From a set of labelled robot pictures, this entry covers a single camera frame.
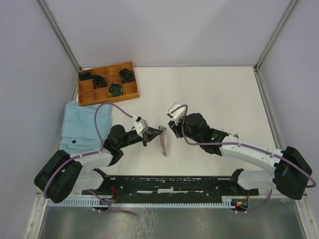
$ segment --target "red wire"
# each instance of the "red wire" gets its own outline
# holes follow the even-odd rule
[[[114,203],[116,203],[117,201],[118,201],[118,199],[119,199],[119,197],[120,197],[120,195],[119,195],[119,192],[114,188],[114,186],[112,186],[112,187],[110,187],[111,189],[112,189],[112,200],[114,199],[114,192],[116,192],[117,194],[118,194],[118,196],[117,196],[117,198],[116,198],[116,200],[115,200],[115,202]]]

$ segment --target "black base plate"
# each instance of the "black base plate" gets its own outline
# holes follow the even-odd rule
[[[221,203],[221,196],[246,196],[247,190],[230,177],[202,176],[112,176],[94,190],[98,195],[112,195],[111,186],[119,192],[117,203]],[[163,193],[161,190],[174,193]],[[249,190],[258,196],[258,189]]]

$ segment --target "small object in tray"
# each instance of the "small object in tray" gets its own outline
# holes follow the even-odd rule
[[[164,135],[167,131],[167,128],[163,125],[159,125],[159,129],[162,131],[162,134],[159,135],[159,141],[160,141],[160,147],[161,147],[161,153],[167,157],[166,148],[165,148],[165,138]]]
[[[92,74],[89,71],[81,71],[79,72],[78,76],[80,81],[89,80],[92,78]]]
[[[123,89],[120,84],[112,83],[109,87],[109,97],[121,96]]]
[[[121,81],[123,83],[133,82],[135,80],[134,72],[128,68],[124,68],[120,71]]]
[[[102,88],[102,87],[107,87],[108,83],[106,82],[106,79],[103,78],[100,75],[93,75],[93,87],[94,89]]]

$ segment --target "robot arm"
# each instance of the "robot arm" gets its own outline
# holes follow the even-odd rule
[[[133,117],[134,129],[126,132],[120,124],[114,125],[103,149],[82,154],[68,154],[64,150],[57,151],[42,170],[35,177],[34,184],[44,192],[51,176],[67,160],[74,157],[61,169],[50,182],[47,197],[53,202],[63,201],[70,193],[81,192],[86,189],[98,189],[107,175],[100,167],[111,166],[117,163],[124,155],[121,148],[142,142],[143,146],[162,134],[162,131],[149,127],[147,121],[141,117]]]
[[[262,168],[260,171],[237,169],[234,172],[232,177],[244,189],[277,188],[289,198],[302,198],[308,177],[274,157],[281,156],[311,175],[312,169],[295,148],[269,149],[245,143],[226,132],[210,128],[200,113],[185,115],[185,108],[178,104],[169,109],[168,116],[171,118],[168,125],[177,138],[188,137],[196,142],[193,145],[199,145],[207,153],[238,158]]]

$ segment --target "metal floor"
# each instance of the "metal floor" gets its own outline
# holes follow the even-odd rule
[[[254,208],[262,199],[250,199]],[[90,208],[47,207],[39,239],[305,239],[294,200],[272,199],[260,211],[126,208],[137,216]]]

